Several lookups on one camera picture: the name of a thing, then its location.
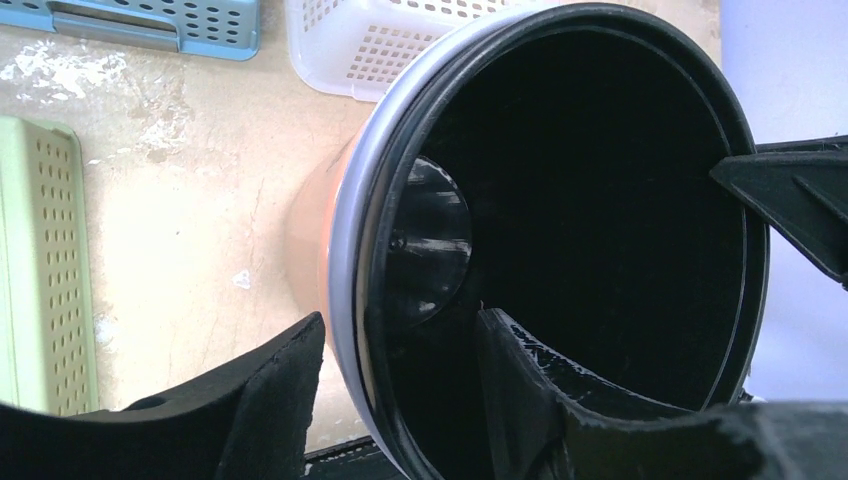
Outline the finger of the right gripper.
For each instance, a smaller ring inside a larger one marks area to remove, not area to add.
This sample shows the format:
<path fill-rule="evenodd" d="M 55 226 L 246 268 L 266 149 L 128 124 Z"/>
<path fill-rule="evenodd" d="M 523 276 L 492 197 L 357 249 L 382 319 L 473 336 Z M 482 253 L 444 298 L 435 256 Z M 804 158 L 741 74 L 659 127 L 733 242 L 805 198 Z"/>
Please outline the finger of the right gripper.
<path fill-rule="evenodd" d="M 759 144 L 710 170 L 824 275 L 847 286 L 847 137 Z"/>

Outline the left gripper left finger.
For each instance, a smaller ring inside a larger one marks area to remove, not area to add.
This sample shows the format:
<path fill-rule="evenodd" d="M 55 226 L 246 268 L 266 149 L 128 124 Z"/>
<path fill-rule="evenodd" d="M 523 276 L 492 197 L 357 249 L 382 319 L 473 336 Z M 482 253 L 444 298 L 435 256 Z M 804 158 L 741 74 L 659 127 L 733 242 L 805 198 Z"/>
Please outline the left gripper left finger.
<path fill-rule="evenodd" d="M 4 479 L 297 479 L 325 327 L 311 313 L 265 344 L 120 411 L 1 409 Z"/>

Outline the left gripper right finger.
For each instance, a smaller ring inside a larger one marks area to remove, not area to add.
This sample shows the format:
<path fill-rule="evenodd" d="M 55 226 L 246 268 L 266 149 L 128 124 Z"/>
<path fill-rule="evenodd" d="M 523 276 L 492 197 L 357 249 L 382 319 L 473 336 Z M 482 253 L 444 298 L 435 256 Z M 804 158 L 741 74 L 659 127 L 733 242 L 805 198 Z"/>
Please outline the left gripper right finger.
<path fill-rule="evenodd" d="M 688 411 L 553 350 L 501 309 L 475 332 L 499 479 L 843 479 L 843 402 L 740 402 Z"/>

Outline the green perforated plastic basket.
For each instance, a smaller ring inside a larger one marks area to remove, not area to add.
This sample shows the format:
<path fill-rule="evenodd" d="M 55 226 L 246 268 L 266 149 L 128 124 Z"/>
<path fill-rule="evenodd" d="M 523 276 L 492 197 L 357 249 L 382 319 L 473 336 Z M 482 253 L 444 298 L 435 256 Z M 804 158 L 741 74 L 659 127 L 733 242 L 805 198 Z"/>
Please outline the green perforated plastic basket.
<path fill-rule="evenodd" d="M 99 407 L 79 140 L 14 116 L 1 118 L 1 403 Z"/>

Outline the orange bucket black rim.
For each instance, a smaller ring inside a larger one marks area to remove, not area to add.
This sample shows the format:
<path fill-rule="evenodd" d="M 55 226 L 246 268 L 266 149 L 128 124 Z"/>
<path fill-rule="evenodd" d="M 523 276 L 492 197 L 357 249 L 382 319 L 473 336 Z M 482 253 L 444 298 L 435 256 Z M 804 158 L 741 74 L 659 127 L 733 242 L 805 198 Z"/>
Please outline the orange bucket black rim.
<path fill-rule="evenodd" d="M 647 399 L 738 398 L 769 233 L 709 173 L 753 149 L 670 23 L 609 3 L 490 14 L 414 59 L 306 179 L 288 279 L 404 476 L 490 479 L 482 309 Z"/>

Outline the white perforated plastic basket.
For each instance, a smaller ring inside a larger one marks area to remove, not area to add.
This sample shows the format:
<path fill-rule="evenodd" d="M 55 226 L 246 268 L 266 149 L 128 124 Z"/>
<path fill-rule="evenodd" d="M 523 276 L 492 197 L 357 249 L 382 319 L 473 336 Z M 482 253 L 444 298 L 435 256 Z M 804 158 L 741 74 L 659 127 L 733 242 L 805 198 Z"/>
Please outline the white perforated plastic basket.
<path fill-rule="evenodd" d="M 288 1 L 286 29 L 299 77 L 322 93 L 378 102 L 426 76 L 472 64 L 501 30 L 552 1 Z"/>

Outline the blue perforated plastic basket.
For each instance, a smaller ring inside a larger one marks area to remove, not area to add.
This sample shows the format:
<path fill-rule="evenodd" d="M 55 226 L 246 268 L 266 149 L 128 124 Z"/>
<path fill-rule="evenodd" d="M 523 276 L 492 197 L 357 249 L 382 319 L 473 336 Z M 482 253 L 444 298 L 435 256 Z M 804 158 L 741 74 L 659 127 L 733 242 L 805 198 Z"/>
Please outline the blue perforated plastic basket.
<path fill-rule="evenodd" d="M 233 61 L 254 57 L 260 3 L 225 0 L 1 0 L 3 25 Z"/>

